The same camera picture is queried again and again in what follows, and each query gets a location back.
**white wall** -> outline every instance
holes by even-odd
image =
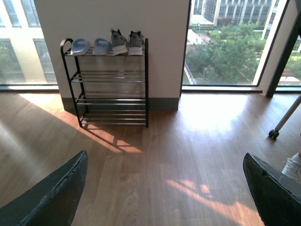
[[[60,55],[64,38],[110,40],[110,28],[127,38],[149,38],[150,97],[178,98],[189,0],[35,0],[62,97],[71,97]]]

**wooden floor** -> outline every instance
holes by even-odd
[[[262,226],[242,162],[278,170],[301,149],[298,95],[182,94],[150,126],[79,128],[58,94],[0,93],[0,207],[81,150],[86,186],[72,226]]]

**sneaker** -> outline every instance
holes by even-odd
[[[287,175],[289,178],[296,180],[301,183],[301,164],[292,160],[287,159],[286,165],[282,170],[282,173]]]
[[[113,55],[127,53],[127,39],[121,35],[120,30],[114,31],[111,29],[111,44],[113,49]]]
[[[133,32],[129,35],[128,54],[129,55],[143,55],[144,40],[141,31]]]

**gray sneaker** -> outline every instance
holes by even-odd
[[[127,39],[121,35],[120,30],[115,31],[111,29],[111,44],[113,49],[113,55],[127,53]]]
[[[144,40],[141,31],[133,32],[129,35],[128,54],[129,55],[143,55]]]

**white sneaker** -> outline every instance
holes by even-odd
[[[301,183],[301,164],[299,162],[287,159],[282,173],[289,178],[296,180],[298,183]]]

